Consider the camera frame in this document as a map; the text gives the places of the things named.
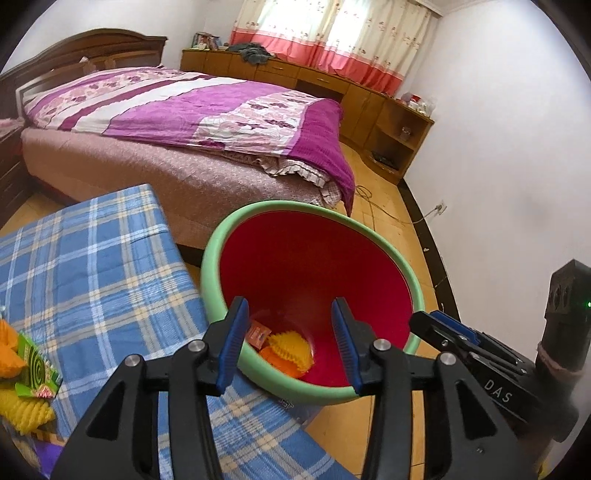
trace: bedside table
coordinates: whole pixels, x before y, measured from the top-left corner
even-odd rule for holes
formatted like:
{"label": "bedside table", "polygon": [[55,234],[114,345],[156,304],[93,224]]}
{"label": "bedside table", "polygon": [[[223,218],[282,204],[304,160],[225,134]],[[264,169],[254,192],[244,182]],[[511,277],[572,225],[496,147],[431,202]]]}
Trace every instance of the bedside table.
{"label": "bedside table", "polygon": [[0,120],[0,228],[33,193],[21,154],[23,129],[23,120]]}

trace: electrical outlet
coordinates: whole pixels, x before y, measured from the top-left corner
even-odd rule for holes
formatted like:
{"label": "electrical outlet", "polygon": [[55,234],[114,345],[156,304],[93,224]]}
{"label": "electrical outlet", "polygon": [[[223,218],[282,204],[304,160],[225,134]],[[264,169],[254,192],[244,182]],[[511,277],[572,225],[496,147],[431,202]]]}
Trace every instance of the electrical outlet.
{"label": "electrical outlet", "polygon": [[441,215],[443,212],[445,212],[445,210],[447,209],[447,205],[445,204],[445,202],[442,200],[441,202],[439,202],[435,208],[437,209],[437,214]]}

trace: plaid mattress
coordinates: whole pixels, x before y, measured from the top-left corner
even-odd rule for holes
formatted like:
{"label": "plaid mattress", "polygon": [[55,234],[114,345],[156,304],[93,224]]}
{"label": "plaid mattress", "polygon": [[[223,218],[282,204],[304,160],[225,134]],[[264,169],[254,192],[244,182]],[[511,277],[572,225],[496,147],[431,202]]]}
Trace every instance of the plaid mattress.
{"label": "plaid mattress", "polygon": [[[0,304],[64,377],[53,401],[64,438],[127,355],[170,355],[207,328],[148,185],[65,208],[0,239]],[[208,403],[226,478],[354,478],[241,375]],[[161,394],[162,479],[172,478],[166,406]]]}

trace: cabinet shelf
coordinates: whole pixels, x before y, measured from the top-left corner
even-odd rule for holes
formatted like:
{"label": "cabinet shelf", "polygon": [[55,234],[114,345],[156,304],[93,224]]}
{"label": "cabinet shelf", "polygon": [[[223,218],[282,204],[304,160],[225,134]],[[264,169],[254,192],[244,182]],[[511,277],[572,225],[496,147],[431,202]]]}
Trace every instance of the cabinet shelf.
{"label": "cabinet shelf", "polygon": [[374,159],[374,156],[369,150],[363,150],[360,157],[363,163],[391,183],[397,185],[402,178],[402,174],[398,170]]}
{"label": "cabinet shelf", "polygon": [[395,135],[394,133],[392,133],[391,129],[387,128],[385,125],[382,125],[382,122],[380,122],[379,119],[378,119],[378,122],[376,123],[376,127],[378,127],[382,131],[382,133],[389,136],[393,140],[396,140],[398,143],[404,145],[409,150],[415,151],[417,149],[417,147],[412,145],[412,143],[410,143],[409,141],[403,140],[402,138],[400,138],[399,135]]}

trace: curtain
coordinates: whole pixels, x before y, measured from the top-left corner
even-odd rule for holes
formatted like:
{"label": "curtain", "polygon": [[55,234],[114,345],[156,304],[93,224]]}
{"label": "curtain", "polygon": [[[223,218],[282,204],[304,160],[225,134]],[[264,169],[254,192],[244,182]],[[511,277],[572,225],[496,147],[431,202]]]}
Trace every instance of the curtain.
{"label": "curtain", "polygon": [[283,60],[391,95],[430,19],[408,0],[245,0],[230,43],[258,42]]}

